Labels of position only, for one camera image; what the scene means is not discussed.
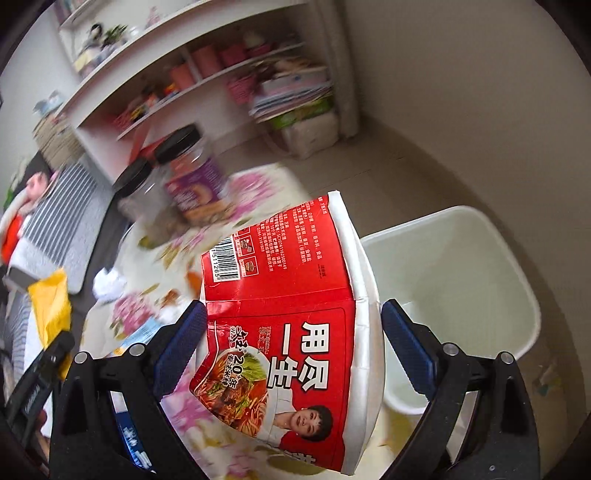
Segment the blue biscuit box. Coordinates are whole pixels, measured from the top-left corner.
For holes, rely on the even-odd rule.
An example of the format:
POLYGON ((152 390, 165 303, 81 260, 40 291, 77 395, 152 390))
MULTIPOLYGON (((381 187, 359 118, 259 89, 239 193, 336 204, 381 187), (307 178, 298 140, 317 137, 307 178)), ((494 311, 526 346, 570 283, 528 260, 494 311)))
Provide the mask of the blue biscuit box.
POLYGON ((112 352, 113 357, 124 356, 124 364, 130 367, 129 372, 123 373, 122 390, 110 392, 116 426, 132 463, 136 467, 151 473, 154 473, 153 465, 141 441, 134 413, 136 400, 145 389, 145 384, 142 381, 138 363, 134 362, 138 360, 138 357, 128 353, 128 350, 138 350, 139 355, 142 355, 146 350, 146 345, 160 327, 161 324, 153 317, 150 317, 112 352))

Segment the yellow snack bag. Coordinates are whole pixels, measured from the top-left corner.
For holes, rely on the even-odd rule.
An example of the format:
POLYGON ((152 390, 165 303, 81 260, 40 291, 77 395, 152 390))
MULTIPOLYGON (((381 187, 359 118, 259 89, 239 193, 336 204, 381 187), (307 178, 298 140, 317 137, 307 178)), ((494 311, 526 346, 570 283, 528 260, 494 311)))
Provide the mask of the yellow snack bag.
POLYGON ((63 268, 28 287, 41 345, 48 347, 61 331, 71 329, 71 304, 63 268))

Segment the white paper ball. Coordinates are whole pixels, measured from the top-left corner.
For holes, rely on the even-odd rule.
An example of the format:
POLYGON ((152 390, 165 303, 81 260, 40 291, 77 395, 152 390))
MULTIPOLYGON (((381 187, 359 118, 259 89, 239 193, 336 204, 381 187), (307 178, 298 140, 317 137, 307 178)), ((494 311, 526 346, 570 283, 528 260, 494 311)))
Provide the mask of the white paper ball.
POLYGON ((116 268, 103 268, 94 277, 92 293, 99 303, 111 303, 123 295, 126 285, 126 278, 116 268))

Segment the red instant noodle box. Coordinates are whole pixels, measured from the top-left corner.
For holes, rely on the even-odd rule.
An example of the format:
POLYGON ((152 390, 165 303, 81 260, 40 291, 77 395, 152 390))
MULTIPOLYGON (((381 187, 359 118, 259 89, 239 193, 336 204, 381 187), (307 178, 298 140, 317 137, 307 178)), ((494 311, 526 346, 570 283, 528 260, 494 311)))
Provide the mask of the red instant noodle box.
POLYGON ((385 385, 375 277, 342 195, 329 192, 201 258, 207 352, 189 388, 219 421, 350 475, 385 385))

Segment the orange red cushion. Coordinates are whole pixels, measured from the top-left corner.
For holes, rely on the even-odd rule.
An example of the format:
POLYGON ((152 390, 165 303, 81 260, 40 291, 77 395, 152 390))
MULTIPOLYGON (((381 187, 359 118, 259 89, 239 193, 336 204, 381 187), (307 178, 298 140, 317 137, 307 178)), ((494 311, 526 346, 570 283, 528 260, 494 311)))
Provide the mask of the orange red cushion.
POLYGON ((23 218, 17 214, 8 224, 1 247, 1 260, 3 265, 8 265, 10 258, 19 241, 19 230, 23 224, 23 218))

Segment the floral tablecloth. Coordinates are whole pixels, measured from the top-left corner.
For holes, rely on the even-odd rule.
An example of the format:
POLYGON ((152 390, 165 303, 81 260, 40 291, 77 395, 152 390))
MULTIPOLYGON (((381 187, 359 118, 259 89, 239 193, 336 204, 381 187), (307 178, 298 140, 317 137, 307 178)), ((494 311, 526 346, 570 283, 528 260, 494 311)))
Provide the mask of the floral tablecloth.
POLYGON ((153 250, 130 230, 115 263, 125 288, 91 308, 82 349, 121 353, 198 299, 205 335, 161 406, 208 477, 381 477, 410 427, 387 425, 381 303, 342 196, 305 199, 277 165, 230 183, 228 225, 153 250))

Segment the orange peel piece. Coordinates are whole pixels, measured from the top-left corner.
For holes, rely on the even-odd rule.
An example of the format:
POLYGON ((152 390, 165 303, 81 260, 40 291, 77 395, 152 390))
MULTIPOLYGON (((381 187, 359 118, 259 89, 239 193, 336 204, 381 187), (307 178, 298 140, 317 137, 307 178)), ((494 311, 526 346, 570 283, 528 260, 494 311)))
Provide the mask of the orange peel piece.
POLYGON ((197 272, 187 271, 185 274, 187 284, 190 286, 192 291, 199 292, 201 288, 201 277, 197 272))

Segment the clear jar black lid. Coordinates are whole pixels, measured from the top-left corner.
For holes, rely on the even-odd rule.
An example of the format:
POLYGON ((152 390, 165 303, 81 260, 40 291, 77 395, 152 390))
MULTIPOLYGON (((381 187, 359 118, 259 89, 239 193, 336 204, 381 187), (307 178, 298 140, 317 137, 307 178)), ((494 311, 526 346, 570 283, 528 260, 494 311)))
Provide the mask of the clear jar black lid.
POLYGON ((177 213, 151 163, 139 158, 129 164, 113 185, 119 210, 144 232, 150 247, 177 234, 177 213))

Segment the stack of books by sofa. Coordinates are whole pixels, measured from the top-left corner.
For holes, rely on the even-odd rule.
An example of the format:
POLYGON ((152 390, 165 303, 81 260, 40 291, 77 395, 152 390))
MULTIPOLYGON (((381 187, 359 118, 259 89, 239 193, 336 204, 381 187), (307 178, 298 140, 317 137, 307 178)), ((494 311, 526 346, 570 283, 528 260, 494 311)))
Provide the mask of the stack of books by sofa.
POLYGON ((68 122, 60 116, 51 114, 41 119, 33 130, 33 137, 53 171, 76 162, 84 154, 84 148, 68 122))

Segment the red cardboard gift box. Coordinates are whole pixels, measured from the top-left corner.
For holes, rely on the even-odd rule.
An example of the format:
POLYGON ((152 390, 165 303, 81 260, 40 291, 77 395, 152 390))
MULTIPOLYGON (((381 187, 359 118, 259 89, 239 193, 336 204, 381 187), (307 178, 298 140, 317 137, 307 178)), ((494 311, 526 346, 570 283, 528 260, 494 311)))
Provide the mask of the red cardboard gift box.
POLYGON ((134 163, 138 158, 146 158, 153 162, 154 150, 170 135, 170 133, 158 134, 153 130, 154 124, 151 121, 142 123, 134 130, 128 165, 134 163))

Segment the white foam block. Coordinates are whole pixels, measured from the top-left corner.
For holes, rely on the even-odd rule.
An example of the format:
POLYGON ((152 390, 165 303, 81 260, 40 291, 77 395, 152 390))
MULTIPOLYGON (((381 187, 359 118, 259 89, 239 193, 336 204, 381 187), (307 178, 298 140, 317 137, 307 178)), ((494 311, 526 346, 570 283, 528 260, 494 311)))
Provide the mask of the white foam block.
POLYGON ((305 159, 339 141, 339 117, 334 111, 329 111, 297 121, 281 130, 281 135, 290 154, 305 159))

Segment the green cardboard box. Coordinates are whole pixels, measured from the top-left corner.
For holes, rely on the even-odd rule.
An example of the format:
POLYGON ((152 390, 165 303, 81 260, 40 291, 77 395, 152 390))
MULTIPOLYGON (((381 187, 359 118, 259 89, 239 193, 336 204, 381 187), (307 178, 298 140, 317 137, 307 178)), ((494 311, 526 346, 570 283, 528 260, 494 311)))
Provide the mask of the green cardboard box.
POLYGON ((297 108, 287 111, 286 113, 273 117, 272 119, 267 120, 266 123, 269 124, 270 129, 273 131, 279 131, 293 126, 297 122, 325 114, 331 111, 332 107, 334 107, 334 100, 332 100, 332 96, 324 96, 322 98, 318 98, 317 100, 298 106, 297 108))

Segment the pink pen cup left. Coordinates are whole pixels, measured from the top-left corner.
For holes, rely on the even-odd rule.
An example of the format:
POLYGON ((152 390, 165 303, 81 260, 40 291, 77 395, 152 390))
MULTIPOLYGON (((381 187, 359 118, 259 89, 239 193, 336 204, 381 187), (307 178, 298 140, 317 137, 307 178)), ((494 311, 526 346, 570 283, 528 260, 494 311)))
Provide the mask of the pink pen cup left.
POLYGON ((186 62, 171 67, 168 75, 179 91, 191 88, 195 84, 193 75, 186 62))

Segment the pink pen cup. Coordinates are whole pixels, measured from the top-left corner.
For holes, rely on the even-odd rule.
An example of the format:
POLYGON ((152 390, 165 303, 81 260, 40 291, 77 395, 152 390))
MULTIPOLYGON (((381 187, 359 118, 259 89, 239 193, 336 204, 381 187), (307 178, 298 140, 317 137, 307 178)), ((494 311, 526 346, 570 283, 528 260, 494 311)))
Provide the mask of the pink pen cup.
POLYGON ((202 78, 208 78, 223 70, 221 60, 213 45, 205 45, 191 52, 191 57, 197 65, 202 78))
POLYGON ((191 88, 195 84, 193 75, 186 62, 171 67, 168 75, 179 91, 191 88))

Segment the pink pen cup right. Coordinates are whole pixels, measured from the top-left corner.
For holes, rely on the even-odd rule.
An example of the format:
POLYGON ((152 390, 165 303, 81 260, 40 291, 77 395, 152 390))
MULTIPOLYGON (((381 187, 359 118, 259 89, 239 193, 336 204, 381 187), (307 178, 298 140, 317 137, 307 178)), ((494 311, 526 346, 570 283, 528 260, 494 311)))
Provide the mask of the pink pen cup right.
POLYGON ((191 52, 191 57, 197 65, 202 78, 208 78, 223 70, 221 60, 213 45, 205 45, 191 52))

